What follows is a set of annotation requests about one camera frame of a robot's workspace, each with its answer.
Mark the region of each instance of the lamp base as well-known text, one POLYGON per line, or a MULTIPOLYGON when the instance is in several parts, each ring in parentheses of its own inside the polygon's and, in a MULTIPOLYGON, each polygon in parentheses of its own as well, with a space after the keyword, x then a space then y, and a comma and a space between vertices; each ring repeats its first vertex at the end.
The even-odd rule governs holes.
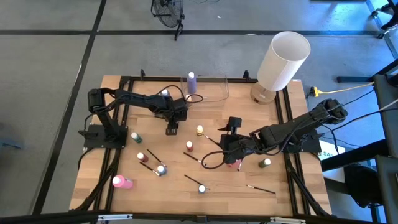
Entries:
POLYGON ((258 82, 253 85, 250 91, 250 97, 261 105, 266 105, 274 101, 276 91, 266 90, 258 82))

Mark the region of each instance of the white cylinder lamp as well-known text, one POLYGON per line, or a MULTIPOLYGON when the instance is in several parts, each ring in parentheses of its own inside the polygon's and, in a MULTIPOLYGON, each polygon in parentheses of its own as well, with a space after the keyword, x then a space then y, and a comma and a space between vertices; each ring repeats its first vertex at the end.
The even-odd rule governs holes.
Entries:
POLYGON ((308 40, 296 32, 275 35, 257 73, 258 82, 251 89, 251 98, 260 104, 272 102, 276 91, 285 88, 310 52, 308 40))

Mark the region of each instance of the clear plastic container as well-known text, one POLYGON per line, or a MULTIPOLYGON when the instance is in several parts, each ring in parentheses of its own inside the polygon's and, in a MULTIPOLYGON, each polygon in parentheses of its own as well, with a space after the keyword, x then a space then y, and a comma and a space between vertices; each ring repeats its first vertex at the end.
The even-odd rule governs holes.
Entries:
MULTIPOLYGON (((187 78, 181 78, 181 90, 185 97, 189 96, 187 90, 187 78)), ((190 96, 190 106, 223 106, 225 100, 229 97, 228 92, 228 80, 225 75, 219 75, 217 77, 210 76, 197 76, 197 91, 196 95, 190 96)))

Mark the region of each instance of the wooden table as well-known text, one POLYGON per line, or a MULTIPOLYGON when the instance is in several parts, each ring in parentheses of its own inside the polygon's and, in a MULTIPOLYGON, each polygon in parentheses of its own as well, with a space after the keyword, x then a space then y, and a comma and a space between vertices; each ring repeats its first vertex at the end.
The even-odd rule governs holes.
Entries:
MULTIPOLYGON (((101 87, 118 88, 120 76, 105 76, 101 87)), ((167 85, 180 83, 170 82, 134 82, 133 92, 151 95, 157 93, 167 85)), ((176 136, 166 136, 167 123, 154 118, 145 108, 130 107, 127 125, 129 135, 135 131, 143 138, 142 144, 135 143, 127 137, 126 147, 121 151, 118 174, 122 174, 134 181, 134 188, 130 190, 115 189, 111 211, 163 214, 207 214, 207 215, 278 215, 291 216, 289 190, 282 154, 276 156, 250 155, 243 160, 240 172, 236 167, 223 165, 215 170, 206 170, 201 164, 183 154, 185 143, 193 142, 194 150, 191 155, 202 158, 219 148, 205 137, 198 137, 195 133, 197 125, 203 125, 205 133, 219 141, 218 128, 226 126, 230 116, 243 119, 239 134, 248 132, 265 125, 277 124, 275 103, 259 105, 249 96, 249 83, 229 83, 229 98, 223 106, 201 106, 200 103, 188 111, 188 119, 180 123, 176 136), (139 164, 136 157, 138 152, 149 156, 147 165, 156 168, 160 165, 146 149, 150 149, 162 162, 167 165, 168 173, 158 177, 139 164), (271 159, 271 165, 264 169, 258 167, 258 162, 264 158, 271 159), (198 185, 184 177, 184 174, 202 182, 211 190, 205 194, 198 194, 198 185), (269 194, 260 190, 246 187, 246 184, 262 187, 276 192, 269 194)), ((204 87, 211 93, 210 87, 204 87)), ((177 89, 169 89, 174 98, 179 97, 177 89)), ((293 117, 307 112, 302 83, 292 80, 288 85, 289 97, 293 117)), ((121 118, 123 106, 119 113, 121 118)), ((70 208, 76 208, 88 196, 97 184, 103 160, 104 149, 94 149, 81 162, 70 208)), ((319 160, 306 153, 301 153, 305 183, 324 210, 331 213, 329 200, 323 180, 319 160)), ((222 160, 222 155, 213 155, 206 159, 209 166, 215 166, 222 160)), ((104 208, 108 184, 104 188, 100 208, 104 208)), ((296 186, 296 196, 299 211, 302 212, 300 191, 296 186)))

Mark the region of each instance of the fan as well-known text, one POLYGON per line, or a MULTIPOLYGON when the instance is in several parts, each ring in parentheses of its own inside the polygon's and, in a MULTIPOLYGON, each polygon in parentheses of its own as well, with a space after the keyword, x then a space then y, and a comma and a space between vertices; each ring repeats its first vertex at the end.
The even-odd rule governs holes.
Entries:
POLYGON ((177 40, 183 29, 182 20, 185 18, 183 0, 152 0, 150 12, 167 27, 173 28, 178 25, 174 35, 174 40, 177 40))

